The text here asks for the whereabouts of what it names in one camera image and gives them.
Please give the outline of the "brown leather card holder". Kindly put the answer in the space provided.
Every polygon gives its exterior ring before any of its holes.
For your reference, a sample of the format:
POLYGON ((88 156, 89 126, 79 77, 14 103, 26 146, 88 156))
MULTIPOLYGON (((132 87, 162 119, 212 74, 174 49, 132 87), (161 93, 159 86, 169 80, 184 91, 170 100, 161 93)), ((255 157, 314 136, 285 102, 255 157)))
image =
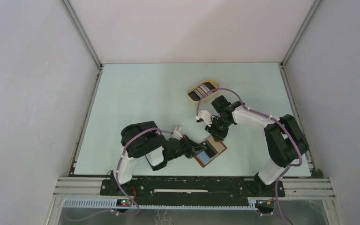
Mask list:
POLYGON ((195 155, 194 159, 202 168, 205 168, 214 159, 227 150, 227 146, 223 143, 223 141, 216 142, 211 135, 201 142, 201 145, 207 149, 195 155))

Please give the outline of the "black credit card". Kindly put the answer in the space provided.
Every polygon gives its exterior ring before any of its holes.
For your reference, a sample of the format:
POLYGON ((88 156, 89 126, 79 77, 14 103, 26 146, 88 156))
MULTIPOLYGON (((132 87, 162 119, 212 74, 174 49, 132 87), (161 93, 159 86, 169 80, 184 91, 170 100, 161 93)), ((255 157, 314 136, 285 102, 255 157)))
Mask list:
POLYGON ((218 154, 216 148, 209 141, 206 140, 201 144, 206 147, 204 152, 209 158, 214 158, 218 154))

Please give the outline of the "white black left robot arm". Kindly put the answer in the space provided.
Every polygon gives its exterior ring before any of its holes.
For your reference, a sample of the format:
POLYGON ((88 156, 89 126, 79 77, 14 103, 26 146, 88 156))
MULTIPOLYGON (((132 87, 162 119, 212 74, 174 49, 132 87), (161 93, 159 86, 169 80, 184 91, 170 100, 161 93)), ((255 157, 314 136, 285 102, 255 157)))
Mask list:
POLYGON ((121 144, 123 152, 113 171, 114 180, 111 189, 118 195, 129 191, 129 181, 138 159, 145 157, 152 170, 157 171, 167 166, 171 160, 180 158, 193 158, 208 148, 204 144, 192 141, 181 133, 181 126, 172 132, 171 138, 166 139, 164 131, 158 128, 154 121, 132 124, 121 131, 121 144))

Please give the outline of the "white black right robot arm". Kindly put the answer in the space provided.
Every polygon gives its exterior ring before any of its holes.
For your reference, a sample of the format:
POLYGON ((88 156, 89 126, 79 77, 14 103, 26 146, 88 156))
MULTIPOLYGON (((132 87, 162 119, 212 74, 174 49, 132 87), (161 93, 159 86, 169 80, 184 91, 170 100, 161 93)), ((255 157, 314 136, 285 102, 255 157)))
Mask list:
POLYGON ((224 96, 212 101, 217 115, 200 111, 206 122, 208 131, 216 142, 223 141, 231 125, 248 125, 262 129, 266 138, 269 160, 255 175, 254 190, 260 196, 266 196, 273 189, 274 183, 285 170, 298 160, 296 166, 302 164, 302 155, 309 151, 307 139, 296 119, 289 114, 273 117, 254 111, 242 105, 240 101, 230 103, 224 96))

